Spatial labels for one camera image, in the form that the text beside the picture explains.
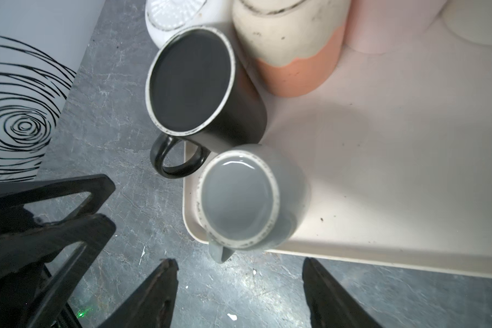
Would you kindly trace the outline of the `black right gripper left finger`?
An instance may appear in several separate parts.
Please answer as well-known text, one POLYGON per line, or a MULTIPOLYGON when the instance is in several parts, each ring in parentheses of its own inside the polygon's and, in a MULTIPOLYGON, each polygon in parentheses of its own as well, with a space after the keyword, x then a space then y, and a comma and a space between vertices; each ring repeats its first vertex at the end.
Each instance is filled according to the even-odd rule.
POLYGON ((167 258, 101 327, 170 327, 178 290, 178 263, 167 258))

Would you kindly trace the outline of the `grey mug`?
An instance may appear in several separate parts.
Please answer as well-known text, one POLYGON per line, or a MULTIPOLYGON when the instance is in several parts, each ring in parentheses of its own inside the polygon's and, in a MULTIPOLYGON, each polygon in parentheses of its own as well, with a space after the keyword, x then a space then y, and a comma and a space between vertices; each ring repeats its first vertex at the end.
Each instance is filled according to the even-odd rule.
POLYGON ((279 150, 235 147, 204 168, 196 210, 211 258, 222 264, 238 251, 265 251, 291 238, 310 206, 303 170, 279 150))

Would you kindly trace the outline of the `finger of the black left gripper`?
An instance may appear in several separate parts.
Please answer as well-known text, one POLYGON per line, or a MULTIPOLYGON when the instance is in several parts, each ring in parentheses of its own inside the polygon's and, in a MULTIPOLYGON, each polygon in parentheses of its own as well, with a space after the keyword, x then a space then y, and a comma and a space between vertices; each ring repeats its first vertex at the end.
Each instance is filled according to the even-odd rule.
POLYGON ((68 195, 88 193, 89 196, 63 220, 73 221, 93 215, 116 190, 105 174, 57 180, 0 183, 0 230, 28 230, 38 227, 34 216, 23 207, 68 195))
POLYGON ((85 215, 0 239, 0 279, 78 243, 66 263, 47 282, 19 322, 20 327, 48 327, 62 311, 83 275, 116 231, 103 214, 85 215))

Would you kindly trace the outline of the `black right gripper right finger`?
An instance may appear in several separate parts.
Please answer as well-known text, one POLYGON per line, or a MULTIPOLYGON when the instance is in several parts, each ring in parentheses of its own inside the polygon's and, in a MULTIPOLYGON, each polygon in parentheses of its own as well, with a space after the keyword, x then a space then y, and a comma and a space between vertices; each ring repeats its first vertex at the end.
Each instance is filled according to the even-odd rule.
POLYGON ((317 259, 304 260, 302 278, 312 327, 381 328, 317 259))

